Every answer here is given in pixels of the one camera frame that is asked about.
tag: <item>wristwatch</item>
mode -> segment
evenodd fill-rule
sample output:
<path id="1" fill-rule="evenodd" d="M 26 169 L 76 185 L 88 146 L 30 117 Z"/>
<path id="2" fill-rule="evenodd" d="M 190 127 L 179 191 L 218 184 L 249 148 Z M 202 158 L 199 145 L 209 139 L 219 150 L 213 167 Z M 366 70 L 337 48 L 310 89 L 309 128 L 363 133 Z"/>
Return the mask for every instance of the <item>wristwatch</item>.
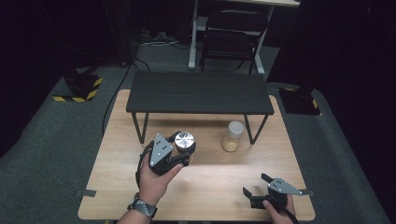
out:
<path id="1" fill-rule="evenodd" d="M 155 206 L 151 206 L 146 204 L 142 200 L 139 199 L 139 193 L 137 192 L 136 195 L 132 198 L 131 202 L 129 203 L 128 210 L 134 209 L 141 214 L 147 217 L 154 217 L 155 213 L 157 212 L 157 208 Z"/>

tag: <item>black tabletop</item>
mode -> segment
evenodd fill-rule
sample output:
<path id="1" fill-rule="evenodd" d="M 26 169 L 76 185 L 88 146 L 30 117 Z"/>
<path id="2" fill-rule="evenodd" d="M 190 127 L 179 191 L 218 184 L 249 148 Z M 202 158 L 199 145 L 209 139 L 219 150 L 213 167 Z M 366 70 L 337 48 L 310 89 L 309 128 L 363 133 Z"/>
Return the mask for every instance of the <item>black tabletop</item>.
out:
<path id="1" fill-rule="evenodd" d="M 126 111 L 274 114 L 262 76 L 191 72 L 136 72 Z"/>

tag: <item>human hand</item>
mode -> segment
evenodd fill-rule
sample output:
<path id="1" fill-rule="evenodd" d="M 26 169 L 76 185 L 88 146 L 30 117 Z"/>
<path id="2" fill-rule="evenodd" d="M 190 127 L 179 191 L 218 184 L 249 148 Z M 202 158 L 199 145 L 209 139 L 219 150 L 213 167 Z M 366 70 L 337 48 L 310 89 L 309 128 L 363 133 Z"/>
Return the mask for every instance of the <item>human hand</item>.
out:
<path id="1" fill-rule="evenodd" d="M 183 168 L 183 164 L 178 164 L 164 175 L 156 175 L 149 169 L 149 154 L 145 156 L 140 170 L 139 198 L 152 206 L 156 206 L 161 197 L 165 194 L 169 182 Z"/>
<path id="2" fill-rule="evenodd" d="M 286 209 L 291 212 L 294 216 L 296 216 L 296 212 L 294 210 L 293 197 L 291 194 L 287 195 L 288 204 L 286 204 Z M 291 219 L 284 212 L 278 213 L 275 208 L 270 204 L 270 202 L 264 200 L 262 202 L 265 210 L 270 214 L 271 219 L 273 220 L 273 224 L 293 224 Z"/>

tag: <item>hazard tape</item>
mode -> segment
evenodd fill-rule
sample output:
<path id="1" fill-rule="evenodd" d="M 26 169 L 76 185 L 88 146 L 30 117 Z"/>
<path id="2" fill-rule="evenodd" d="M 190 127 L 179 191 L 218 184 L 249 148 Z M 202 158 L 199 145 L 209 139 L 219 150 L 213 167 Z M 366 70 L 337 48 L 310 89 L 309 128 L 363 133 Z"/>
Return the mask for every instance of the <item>hazard tape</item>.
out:
<path id="1" fill-rule="evenodd" d="M 88 96 L 86 98 L 79 96 L 52 95 L 52 99 L 56 102 L 76 102 L 76 103 L 89 102 L 98 92 L 99 85 L 102 83 L 102 81 L 103 81 L 102 77 L 96 79 L 96 81 L 93 83 L 91 92 L 88 93 Z"/>
<path id="2" fill-rule="evenodd" d="M 284 90 L 286 90 L 286 91 L 297 91 L 297 90 L 291 89 L 291 88 L 284 88 Z M 315 99 L 312 100 L 312 105 L 314 106 L 315 109 L 318 109 L 318 102 Z"/>

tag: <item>glass jar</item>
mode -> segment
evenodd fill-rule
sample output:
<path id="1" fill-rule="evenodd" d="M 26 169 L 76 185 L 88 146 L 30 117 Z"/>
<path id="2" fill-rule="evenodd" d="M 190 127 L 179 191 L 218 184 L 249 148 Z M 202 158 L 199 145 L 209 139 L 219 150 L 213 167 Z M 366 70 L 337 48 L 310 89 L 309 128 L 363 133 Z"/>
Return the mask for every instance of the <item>glass jar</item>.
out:
<path id="1" fill-rule="evenodd" d="M 228 131 L 222 141 L 224 150 L 233 152 L 238 149 L 239 139 L 241 138 L 244 129 L 244 125 L 239 121 L 232 121 L 228 125 Z"/>

